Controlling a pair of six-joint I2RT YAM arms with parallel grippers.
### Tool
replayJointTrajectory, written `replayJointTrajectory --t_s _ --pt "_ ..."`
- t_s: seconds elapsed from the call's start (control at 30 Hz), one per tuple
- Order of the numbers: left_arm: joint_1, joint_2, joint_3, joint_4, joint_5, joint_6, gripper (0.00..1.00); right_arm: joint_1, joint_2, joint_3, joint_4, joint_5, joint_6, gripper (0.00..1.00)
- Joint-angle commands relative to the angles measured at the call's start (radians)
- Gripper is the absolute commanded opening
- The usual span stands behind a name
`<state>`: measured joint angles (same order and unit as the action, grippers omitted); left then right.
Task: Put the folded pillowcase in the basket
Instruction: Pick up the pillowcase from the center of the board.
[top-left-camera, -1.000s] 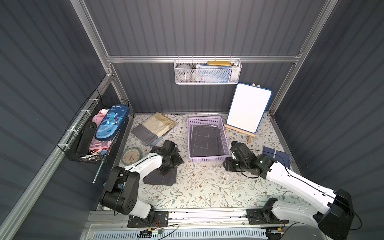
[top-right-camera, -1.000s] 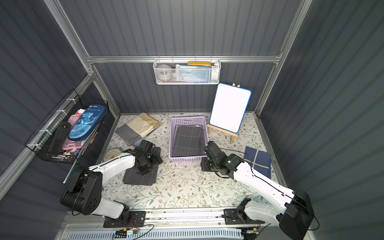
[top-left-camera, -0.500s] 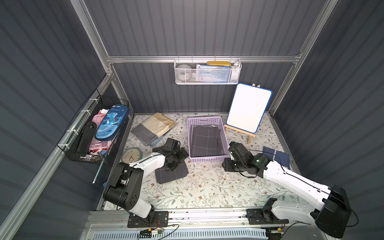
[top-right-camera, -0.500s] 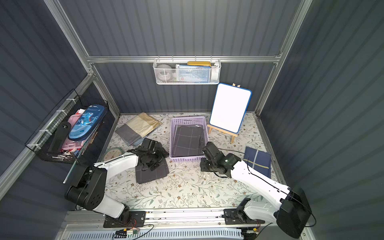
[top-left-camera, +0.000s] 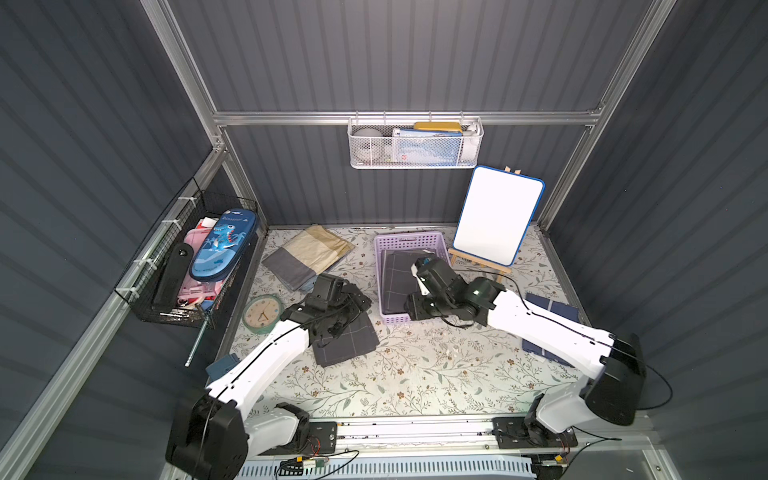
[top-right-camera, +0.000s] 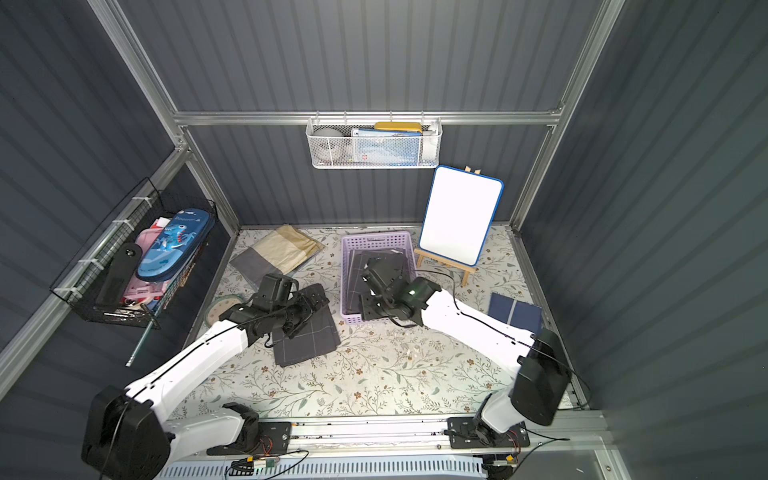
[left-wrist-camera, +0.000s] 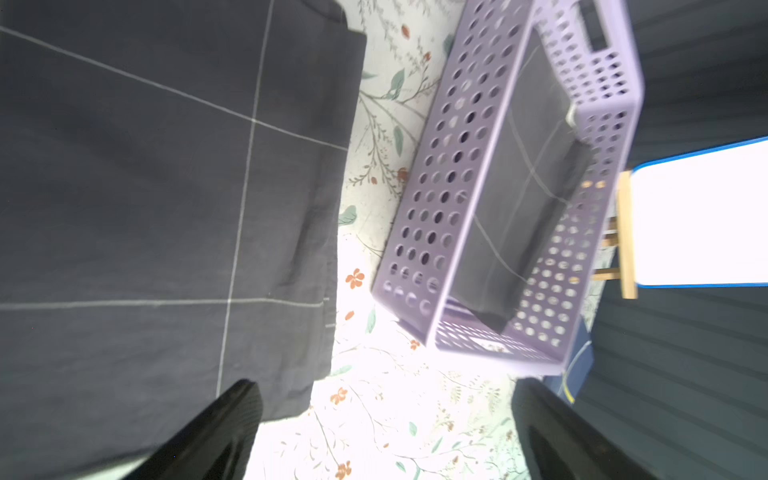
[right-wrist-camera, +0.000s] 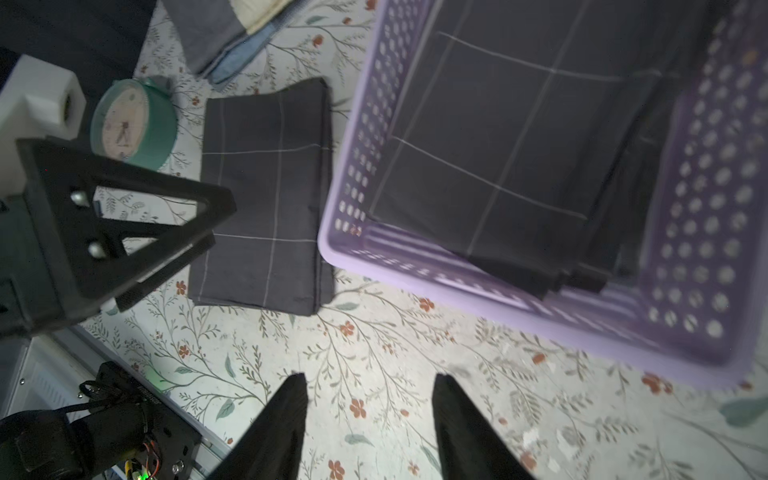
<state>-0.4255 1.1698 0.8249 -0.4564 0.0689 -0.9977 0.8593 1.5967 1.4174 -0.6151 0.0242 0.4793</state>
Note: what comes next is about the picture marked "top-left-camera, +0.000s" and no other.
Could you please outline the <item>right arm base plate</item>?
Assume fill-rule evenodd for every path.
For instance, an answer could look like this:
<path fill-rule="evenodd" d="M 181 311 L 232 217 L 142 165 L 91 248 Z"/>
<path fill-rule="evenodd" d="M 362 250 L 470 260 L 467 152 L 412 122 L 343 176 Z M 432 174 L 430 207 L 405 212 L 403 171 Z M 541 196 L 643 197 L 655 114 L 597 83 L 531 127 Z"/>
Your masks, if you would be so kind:
<path fill-rule="evenodd" d="M 491 419 L 491 434 L 500 449 L 559 448 L 568 451 L 578 445 L 573 429 L 552 433 L 537 423 L 529 425 L 522 416 Z"/>

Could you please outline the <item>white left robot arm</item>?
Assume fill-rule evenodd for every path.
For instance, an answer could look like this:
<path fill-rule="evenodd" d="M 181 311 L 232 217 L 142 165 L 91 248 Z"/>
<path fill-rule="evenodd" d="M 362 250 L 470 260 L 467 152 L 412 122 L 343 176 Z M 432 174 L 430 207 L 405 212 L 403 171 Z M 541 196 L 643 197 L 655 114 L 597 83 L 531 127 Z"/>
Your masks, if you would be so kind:
<path fill-rule="evenodd" d="M 371 305 L 357 285 L 320 275 L 313 290 L 281 314 L 250 354 L 202 392 L 181 400 L 171 425 L 166 462 L 194 479 L 233 479 L 249 455 L 274 449 L 301 453 L 314 447 L 304 410 L 280 403 L 259 417 L 251 411 L 291 362 L 314 345 L 339 339 L 353 322 L 367 315 Z"/>

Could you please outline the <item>dark grey checked pillowcase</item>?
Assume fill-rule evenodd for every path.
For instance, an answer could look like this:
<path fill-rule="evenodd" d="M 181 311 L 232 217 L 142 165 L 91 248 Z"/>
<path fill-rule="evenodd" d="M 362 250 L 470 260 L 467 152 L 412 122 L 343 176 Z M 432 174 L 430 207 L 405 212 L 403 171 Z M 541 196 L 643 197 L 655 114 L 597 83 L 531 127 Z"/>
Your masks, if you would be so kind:
<path fill-rule="evenodd" d="M 321 336 L 312 349 L 316 363 L 329 367 L 371 353 L 379 344 L 374 325 L 364 311 L 338 337 Z"/>
<path fill-rule="evenodd" d="M 381 273 L 380 306 L 384 315 L 406 312 L 407 297 L 420 290 L 412 267 L 419 258 L 435 256 L 430 249 L 387 250 Z"/>

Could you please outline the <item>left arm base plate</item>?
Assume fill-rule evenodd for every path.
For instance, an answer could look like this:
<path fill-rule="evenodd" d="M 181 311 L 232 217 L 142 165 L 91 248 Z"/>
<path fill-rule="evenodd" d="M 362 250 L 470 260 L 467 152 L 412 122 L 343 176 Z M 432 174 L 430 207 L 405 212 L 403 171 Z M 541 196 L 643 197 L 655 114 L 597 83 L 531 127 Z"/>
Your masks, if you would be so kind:
<path fill-rule="evenodd" d="M 289 454 L 325 456 L 336 451 L 337 439 L 337 422 L 310 421 L 298 426 L 286 448 Z"/>

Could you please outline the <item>purple plastic basket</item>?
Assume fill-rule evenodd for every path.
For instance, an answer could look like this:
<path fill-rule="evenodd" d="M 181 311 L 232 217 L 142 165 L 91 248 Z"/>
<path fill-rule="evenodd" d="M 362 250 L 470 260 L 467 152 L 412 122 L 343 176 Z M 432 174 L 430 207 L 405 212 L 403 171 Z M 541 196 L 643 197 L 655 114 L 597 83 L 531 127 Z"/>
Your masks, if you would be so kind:
<path fill-rule="evenodd" d="M 436 256 L 449 260 L 444 235 L 439 231 L 378 235 L 374 239 L 378 307 L 385 323 L 407 323 L 405 307 L 411 294 L 421 294 L 412 273 L 417 259 Z"/>

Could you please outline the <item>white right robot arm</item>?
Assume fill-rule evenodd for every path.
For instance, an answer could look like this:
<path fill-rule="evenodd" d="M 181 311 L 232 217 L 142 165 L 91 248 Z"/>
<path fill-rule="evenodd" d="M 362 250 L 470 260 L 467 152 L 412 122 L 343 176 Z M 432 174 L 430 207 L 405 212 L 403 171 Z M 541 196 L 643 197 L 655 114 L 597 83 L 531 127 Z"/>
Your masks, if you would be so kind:
<path fill-rule="evenodd" d="M 647 378 L 639 339 L 619 338 L 530 304 L 520 289 L 480 276 L 466 281 L 435 256 L 411 267 L 419 290 L 405 308 L 413 320 L 460 320 L 505 331 L 531 342 L 577 369 L 568 385 L 538 394 L 523 420 L 521 435 L 543 447 L 575 427 L 600 419 L 616 426 L 635 420 Z"/>

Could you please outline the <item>dark grey checked pillowcase back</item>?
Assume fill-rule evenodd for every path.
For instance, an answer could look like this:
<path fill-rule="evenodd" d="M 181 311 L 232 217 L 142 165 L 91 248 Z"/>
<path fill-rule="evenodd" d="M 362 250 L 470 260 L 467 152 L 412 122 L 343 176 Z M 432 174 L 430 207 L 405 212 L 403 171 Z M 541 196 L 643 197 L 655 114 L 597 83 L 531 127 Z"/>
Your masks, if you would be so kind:
<path fill-rule="evenodd" d="M 406 312 L 407 297 L 420 290 L 412 267 L 419 258 L 435 256 L 430 249 L 387 250 L 381 273 L 380 306 L 384 315 Z"/>

